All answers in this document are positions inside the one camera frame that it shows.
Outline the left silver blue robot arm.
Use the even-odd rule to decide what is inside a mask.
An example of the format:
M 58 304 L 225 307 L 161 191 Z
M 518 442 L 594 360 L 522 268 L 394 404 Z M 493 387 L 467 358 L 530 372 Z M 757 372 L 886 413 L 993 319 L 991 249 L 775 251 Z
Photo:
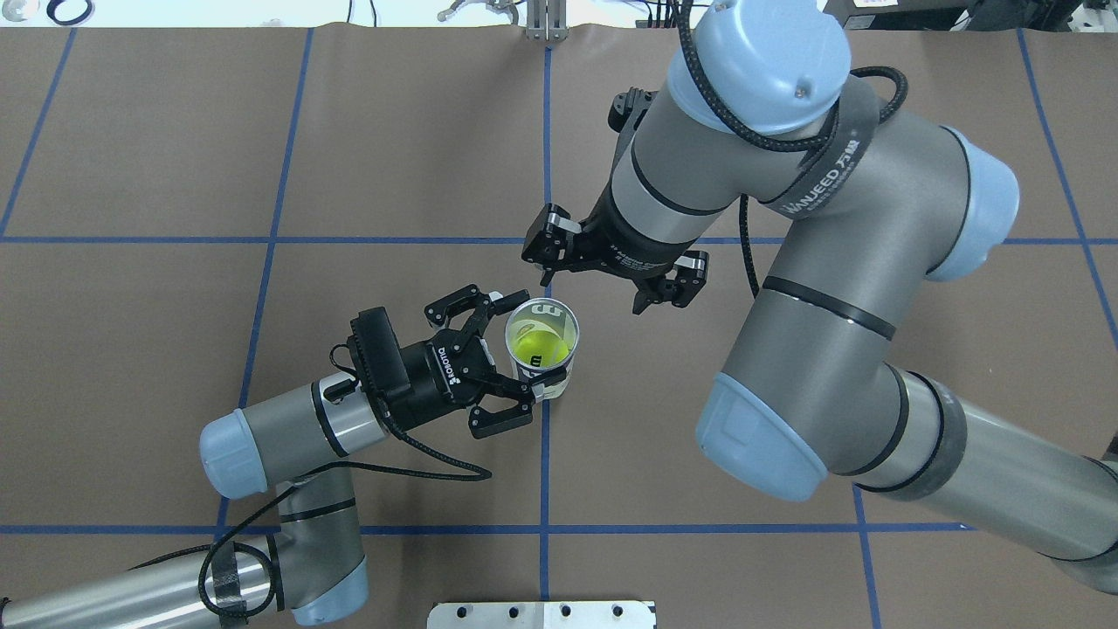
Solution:
M 414 439 L 411 431 L 464 410 L 473 438 L 528 425 L 546 389 L 567 375 L 562 358 L 499 372 L 490 321 L 506 335 L 536 322 L 569 325 L 555 302 L 527 290 L 502 295 L 467 284 L 424 307 L 432 339 L 402 347 L 388 312 L 364 309 L 342 345 L 350 366 L 287 394 L 237 409 L 199 439 L 217 493 L 276 495 L 207 545 L 140 563 L 67 591 L 3 599 L 4 628 L 244 628 L 290 612 L 297 625 L 331 625 L 369 595 L 352 473 L 483 482 L 490 470 Z

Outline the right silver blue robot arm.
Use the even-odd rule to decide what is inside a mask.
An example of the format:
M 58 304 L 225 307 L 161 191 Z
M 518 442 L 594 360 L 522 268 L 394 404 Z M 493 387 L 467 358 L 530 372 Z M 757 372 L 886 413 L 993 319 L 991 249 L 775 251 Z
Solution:
M 967 403 L 887 350 L 922 282 L 986 261 L 1018 212 L 1010 166 L 955 128 L 901 111 L 908 83 L 851 67 L 813 1 L 714 1 L 656 93 L 612 105 L 612 174 L 575 222 L 547 204 L 524 261 L 604 271 L 632 309 L 683 308 L 707 277 L 694 244 L 733 202 L 790 220 L 697 426 L 724 473 L 783 501 L 827 475 L 915 502 L 1050 557 L 1115 594 L 1115 448 L 1069 452 Z

